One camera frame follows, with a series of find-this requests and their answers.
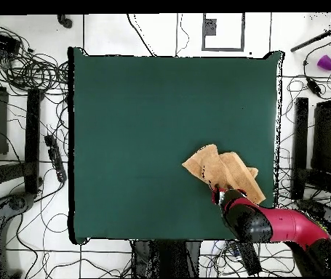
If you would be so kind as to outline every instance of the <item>tan cloth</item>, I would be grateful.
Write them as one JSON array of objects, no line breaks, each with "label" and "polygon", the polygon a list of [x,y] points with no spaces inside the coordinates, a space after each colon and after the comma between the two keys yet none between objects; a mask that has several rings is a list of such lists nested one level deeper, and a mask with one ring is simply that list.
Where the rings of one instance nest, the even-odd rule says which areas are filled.
[{"label": "tan cloth", "polygon": [[259,204],[266,198],[258,187],[255,177],[258,170],[248,169],[235,152],[218,155],[215,145],[206,145],[182,164],[192,175],[210,187],[231,185],[247,192],[247,197]]}]

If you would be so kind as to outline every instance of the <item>purple cup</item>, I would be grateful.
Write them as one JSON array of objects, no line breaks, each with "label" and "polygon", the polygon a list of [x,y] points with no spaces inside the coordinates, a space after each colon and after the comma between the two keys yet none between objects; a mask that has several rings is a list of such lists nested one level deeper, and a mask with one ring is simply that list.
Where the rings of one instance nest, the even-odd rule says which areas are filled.
[{"label": "purple cup", "polygon": [[318,66],[324,70],[331,70],[331,58],[327,55],[321,57],[318,61]]}]

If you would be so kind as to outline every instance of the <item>black cable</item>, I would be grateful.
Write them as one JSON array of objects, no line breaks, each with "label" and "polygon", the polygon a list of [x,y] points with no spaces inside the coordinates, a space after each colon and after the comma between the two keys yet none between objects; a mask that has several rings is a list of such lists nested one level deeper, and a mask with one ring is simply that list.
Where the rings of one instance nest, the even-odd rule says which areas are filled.
[{"label": "black cable", "polygon": [[[49,57],[54,60],[55,64],[41,57]],[[11,64],[13,62],[20,63],[21,66],[14,68]],[[25,95],[16,92],[14,89],[27,91],[28,89],[38,88],[44,93],[60,89],[61,93],[65,93],[60,85],[66,84],[66,64],[64,62],[60,67],[53,57],[45,54],[23,53],[19,56],[3,56],[0,54],[0,75],[3,81],[9,84],[15,96]]]},{"label": "black cable", "polygon": [[62,135],[63,135],[63,151],[64,151],[64,153],[65,153],[65,156],[68,157],[68,153],[65,151],[65,141],[68,139],[68,138],[67,138],[67,136],[68,136],[68,132],[67,132],[67,134],[65,134],[65,135],[64,135],[63,131],[61,131],[61,132],[62,132]]},{"label": "black cable", "polygon": [[186,43],[186,45],[185,45],[183,48],[181,48],[180,50],[177,51],[177,53],[175,54],[175,56],[178,56],[178,54],[180,53],[181,50],[186,49],[187,46],[188,46],[188,42],[190,41],[190,36],[189,36],[189,35],[187,34],[187,32],[185,32],[185,30],[182,28],[182,19],[183,19],[183,13],[182,13],[182,15],[180,16],[180,28],[181,28],[181,30],[184,32],[184,34],[187,35],[187,43]]},{"label": "black cable", "polygon": [[137,35],[139,36],[140,40],[142,41],[142,43],[145,45],[146,49],[148,50],[148,52],[150,53],[150,55],[153,57],[156,57],[156,54],[154,54],[147,46],[147,44],[144,42],[142,36],[140,35],[140,33],[138,32],[137,28],[132,24],[132,21],[130,20],[129,14],[127,14],[127,19],[129,21],[129,24],[132,26],[132,28],[135,30],[135,32],[137,32]]},{"label": "black cable", "polygon": [[[43,249],[44,252],[45,252],[45,235],[46,235],[46,230],[50,230],[50,229],[48,228],[49,223],[50,223],[55,217],[58,217],[59,215],[67,216],[67,215],[65,215],[64,213],[58,213],[58,214],[54,215],[52,218],[50,218],[49,221],[47,222],[47,224],[45,225],[44,236],[42,237],[42,249]],[[62,233],[62,232],[65,232],[66,230],[68,230],[68,227],[65,228],[63,231],[60,231],[60,232]],[[45,275],[47,275],[47,261],[46,261],[45,263],[43,263],[42,268],[44,269]]]},{"label": "black cable", "polygon": [[23,223],[23,213],[20,215],[20,224],[17,227],[17,232],[16,232],[17,240],[19,241],[20,244],[22,244],[24,247],[26,247],[27,249],[29,249],[30,251],[32,251],[36,255],[36,259],[34,260],[32,266],[29,268],[29,270],[25,274],[25,279],[27,279],[27,277],[29,275],[29,272],[32,270],[33,266],[36,264],[37,259],[39,258],[39,255],[31,247],[25,245],[24,242],[22,242],[21,239],[19,238],[19,229],[20,229],[22,223]]},{"label": "black cable", "polygon": [[82,266],[82,245],[80,245],[79,279],[81,279],[81,266]]},{"label": "black cable", "polygon": [[52,270],[47,274],[46,279],[50,278],[50,275],[52,274],[52,272],[53,272],[56,268],[58,268],[58,267],[69,267],[69,266],[71,266],[71,265],[77,264],[77,263],[82,262],[82,261],[86,261],[86,262],[88,262],[90,265],[92,265],[92,266],[95,267],[96,269],[102,270],[102,271],[105,272],[106,274],[109,274],[111,277],[120,278],[120,276],[118,276],[118,275],[112,275],[112,274],[111,274],[112,272],[119,272],[119,273],[120,273],[119,270],[106,270],[106,269],[103,269],[102,267],[98,267],[97,265],[93,264],[93,263],[92,263],[90,260],[88,260],[88,259],[81,259],[81,260],[77,260],[77,261],[72,262],[72,263],[69,263],[69,264],[61,264],[61,265],[57,265],[57,266],[53,267]]},{"label": "black cable", "polygon": [[43,196],[43,197],[41,197],[41,198],[39,198],[39,199],[36,199],[36,200],[34,201],[34,203],[39,202],[39,201],[41,201],[41,200],[43,200],[43,199],[49,197],[50,195],[52,195],[52,194],[54,194],[54,193],[57,193],[59,190],[61,190],[61,189],[64,187],[64,185],[65,185],[65,183],[60,184],[59,188],[58,188],[56,191],[54,191],[54,192],[52,192],[52,193],[49,193],[49,194],[47,194],[47,195],[45,195],[45,196]]},{"label": "black cable", "polygon": [[49,255],[48,252],[45,255],[43,255],[43,257],[42,257],[42,267],[36,272],[36,274],[34,274],[32,277],[29,277],[29,279],[35,278],[37,276],[37,274],[39,274],[42,270],[44,270],[47,262],[49,261],[49,257],[50,257],[50,255]]},{"label": "black cable", "polygon": [[285,263],[283,263],[282,261],[280,261],[279,259],[277,259],[277,258],[275,258],[274,256],[273,256],[273,254],[268,250],[268,247],[267,247],[267,244],[265,243],[265,247],[266,247],[266,250],[268,251],[268,253],[277,261],[277,262],[279,262],[279,263],[281,263],[281,264],[283,264],[286,268],[287,268],[287,270],[289,271],[289,272],[286,272],[287,274],[290,274],[290,273],[292,273],[292,275],[294,275],[295,277],[296,277],[296,275],[295,274],[293,274],[293,271],[295,270],[295,260],[293,260],[293,268],[292,268],[292,270],[290,270],[289,268],[288,268],[288,266],[285,264]]},{"label": "black cable", "polygon": [[7,196],[10,196],[10,195],[11,195],[11,192],[12,192],[16,187],[19,187],[19,186],[21,186],[22,184],[24,184],[24,182],[21,182],[20,184],[14,186],[14,187],[9,191],[9,193],[7,194]]},{"label": "black cable", "polygon": [[[44,196],[44,197],[42,197],[43,199],[45,199],[46,197],[48,197],[48,196],[50,196],[50,195],[52,195],[52,194],[54,194],[54,193],[57,193],[59,190],[61,190],[63,188],[63,185],[60,185],[59,186],[59,188],[56,190],[56,191],[54,191],[54,192],[52,192],[52,193],[50,193],[50,194],[48,194],[48,195],[46,195],[46,196]],[[42,211],[44,211],[45,210],[45,208],[46,207],[48,207],[48,205],[49,205],[49,203],[42,209]],[[40,214],[38,214],[38,215],[36,215],[19,233],[21,233],[27,226],[29,226],[37,217],[39,217],[40,216]],[[14,238],[15,238],[16,236],[13,236],[12,238],[10,238],[7,242],[6,242],[6,245],[8,244],[8,243],[10,243]]]},{"label": "black cable", "polygon": [[322,190],[317,190],[311,197],[310,200],[314,199],[314,197],[318,196],[318,194],[320,194],[322,192]]},{"label": "black cable", "polygon": [[[214,245],[212,247],[212,251],[214,251],[215,247],[217,247],[217,241],[214,242]],[[236,262],[236,263],[240,263],[240,261],[234,261],[234,260],[231,260],[229,257],[228,257],[228,247],[225,246],[223,248],[220,249],[220,252],[217,254],[217,255],[213,255],[213,256],[205,256],[207,257],[210,261],[208,263],[208,265],[205,267],[203,264],[199,263],[199,266],[203,267],[206,269],[206,278],[207,277],[210,277],[211,273],[212,273],[212,269],[215,270],[216,274],[217,274],[217,277],[220,277],[220,275],[224,276],[224,275],[231,275],[231,273],[224,273],[223,271],[221,272],[220,271],[220,268],[224,268],[225,266],[228,266],[231,268],[231,270],[233,271],[232,273],[236,274],[238,277],[240,277],[240,274],[241,272],[246,272],[246,270],[243,270],[243,271],[240,271],[244,266],[242,266],[241,268],[239,268],[238,270],[235,270],[229,263],[227,263],[226,259],[230,262]],[[220,266],[218,264],[219,260],[222,259],[225,264],[223,264],[223,266]]]},{"label": "black cable", "polygon": [[130,259],[128,261],[128,263],[124,266],[124,269],[122,270],[121,274],[120,274],[120,278],[125,278],[127,275],[131,275],[129,274],[129,271],[132,269],[132,265],[130,265],[129,267],[127,267],[129,265],[129,263],[131,262],[132,260]]},{"label": "black cable", "polygon": [[[46,171],[46,173],[45,173],[45,175],[44,175],[44,180],[42,181],[42,190],[41,190],[41,198],[39,199],[40,200],[40,216],[41,216],[41,221],[42,221],[42,223],[44,224],[44,226],[45,226],[45,229],[47,229],[47,230],[49,230],[49,231],[51,231],[51,232],[53,232],[53,233],[62,233],[62,232],[65,232],[68,228],[66,228],[65,230],[63,230],[63,231],[54,231],[54,230],[51,230],[49,227],[48,227],[48,224],[50,223],[50,221],[51,220],[49,220],[49,222],[48,223],[45,223],[45,221],[44,221],[44,218],[43,218],[43,216],[42,216],[42,212],[43,212],[43,208],[42,208],[42,195],[43,195],[43,193],[44,193],[44,185],[45,185],[45,177],[46,177],[46,175],[49,173],[49,171],[51,171],[51,170],[55,170],[54,168],[51,168],[51,169],[49,169],[49,170],[47,170]],[[57,193],[57,191],[55,191],[53,194],[52,194],[52,198],[49,200],[49,203],[52,201],[52,199],[55,197],[55,194]]]}]

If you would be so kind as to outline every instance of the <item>green tablecloth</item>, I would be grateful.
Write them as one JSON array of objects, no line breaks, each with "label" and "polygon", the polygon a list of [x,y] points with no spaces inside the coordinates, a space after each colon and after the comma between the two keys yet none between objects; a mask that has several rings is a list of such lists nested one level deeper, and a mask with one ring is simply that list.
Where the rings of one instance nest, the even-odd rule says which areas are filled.
[{"label": "green tablecloth", "polygon": [[74,49],[75,236],[232,238],[208,186],[181,166],[210,143],[258,168],[262,205],[273,206],[281,56],[87,57]]}]

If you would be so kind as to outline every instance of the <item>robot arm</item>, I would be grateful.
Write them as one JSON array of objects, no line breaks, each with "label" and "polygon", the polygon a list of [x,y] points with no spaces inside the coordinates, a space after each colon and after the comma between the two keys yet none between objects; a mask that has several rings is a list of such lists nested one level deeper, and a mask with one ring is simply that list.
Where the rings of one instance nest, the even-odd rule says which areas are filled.
[{"label": "robot arm", "polygon": [[304,213],[266,209],[252,203],[243,190],[213,191],[226,227],[243,243],[285,242],[303,276],[331,275],[331,236]]}]

